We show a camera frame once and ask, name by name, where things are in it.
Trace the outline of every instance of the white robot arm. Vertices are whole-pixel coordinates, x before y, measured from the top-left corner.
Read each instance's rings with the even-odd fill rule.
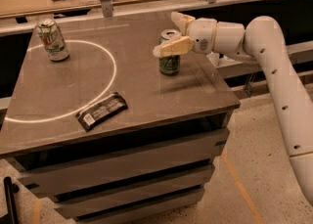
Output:
[[[156,57],[193,50],[260,64],[294,174],[304,196],[313,203],[313,103],[291,64],[279,24],[272,18],[258,17],[245,30],[239,23],[195,20],[176,12],[172,20],[183,36],[156,46]]]

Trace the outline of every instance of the soda can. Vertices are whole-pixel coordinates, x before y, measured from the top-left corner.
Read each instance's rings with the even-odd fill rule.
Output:
[[[169,40],[173,35],[179,33],[175,29],[164,30],[159,39],[159,43]],[[173,75],[179,72],[180,56],[168,56],[159,58],[159,71],[166,75]]]
[[[51,61],[61,61],[69,56],[66,42],[54,20],[46,19],[39,22],[37,31]]]

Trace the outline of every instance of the cabinet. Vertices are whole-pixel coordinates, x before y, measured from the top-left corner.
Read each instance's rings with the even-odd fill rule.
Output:
[[[152,55],[168,13],[60,23],[70,57],[33,33],[0,132],[0,157],[78,223],[125,223],[201,200],[240,105],[203,55],[166,76]],[[118,92],[128,109],[85,132],[74,117]]]

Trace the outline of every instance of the drawer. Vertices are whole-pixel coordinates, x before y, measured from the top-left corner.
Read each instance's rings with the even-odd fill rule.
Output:
[[[131,204],[171,192],[203,185],[213,173],[213,165],[177,172],[123,187],[104,190],[98,194],[77,198],[56,205],[64,218],[75,218],[93,212]]]
[[[19,179],[37,197],[50,197],[161,171],[220,155],[227,128],[98,157],[42,167]]]
[[[134,204],[127,208],[104,212],[95,216],[86,216],[87,218],[78,221],[78,224],[122,224],[126,222],[125,220],[128,223],[178,207],[195,204],[201,200],[203,193],[203,188],[197,188],[150,202]]]
[[[153,143],[176,140],[197,134],[206,134],[216,129],[226,127],[225,118],[228,113],[194,118],[179,122],[162,124],[160,126],[143,129],[133,129],[131,132],[99,137],[70,145],[55,145],[36,151],[12,157],[8,162],[19,172],[31,171],[57,164],[91,157],[105,156],[127,149],[135,149]]]

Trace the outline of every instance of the concrete floor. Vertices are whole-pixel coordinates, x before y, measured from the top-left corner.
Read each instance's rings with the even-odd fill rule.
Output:
[[[313,91],[313,84],[307,85]],[[215,223],[313,223],[313,207],[300,192],[286,155],[282,135],[269,94],[241,100],[229,122],[230,137],[215,172],[196,205],[183,207],[132,224]],[[15,171],[0,160],[3,178],[11,176],[20,186],[15,194],[22,224],[70,224],[53,210],[48,199],[37,199],[24,188]],[[7,213],[0,193],[0,216]]]

